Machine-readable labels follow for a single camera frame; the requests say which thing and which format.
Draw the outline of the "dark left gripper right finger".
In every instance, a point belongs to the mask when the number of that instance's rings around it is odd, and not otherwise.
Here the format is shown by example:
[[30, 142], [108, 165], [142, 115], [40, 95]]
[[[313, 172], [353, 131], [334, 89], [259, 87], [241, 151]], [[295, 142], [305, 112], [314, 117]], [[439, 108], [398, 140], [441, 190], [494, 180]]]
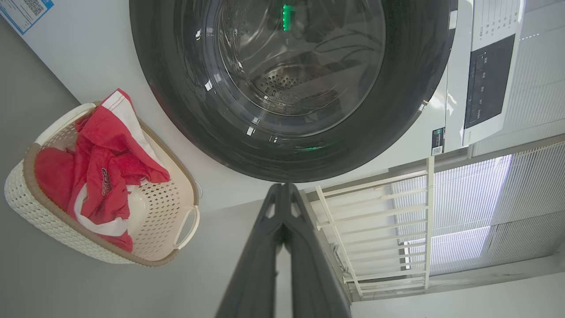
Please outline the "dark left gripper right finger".
[[347, 299], [321, 248], [317, 231], [297, 187], [286, 183], [289, 213], [286, 245], [291, 253], [291, 292], [295, 318], [349, 318]]

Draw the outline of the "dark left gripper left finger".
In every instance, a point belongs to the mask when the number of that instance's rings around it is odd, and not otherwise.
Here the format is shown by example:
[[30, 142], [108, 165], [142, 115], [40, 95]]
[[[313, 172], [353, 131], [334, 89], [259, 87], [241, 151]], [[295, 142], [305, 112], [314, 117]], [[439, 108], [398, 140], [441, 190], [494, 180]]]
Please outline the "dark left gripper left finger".
[[283, 186], [268, 190], [218, 310], [217, 318], [272, 318], [275, 315], [276, 256], [284, 243], [277, 209]]

